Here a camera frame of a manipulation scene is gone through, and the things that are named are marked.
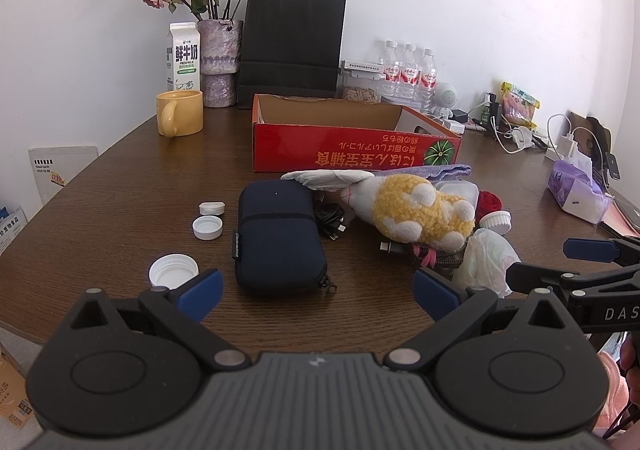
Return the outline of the person's hand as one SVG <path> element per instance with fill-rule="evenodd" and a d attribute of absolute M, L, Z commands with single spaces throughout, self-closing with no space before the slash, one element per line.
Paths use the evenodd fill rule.
<path fill-rule="evenodd" d="M 640 406 L 639 347 L 631 335 L 627 336 L 620 349 L 620 368 L 625 372 L 630 401 Z"/>

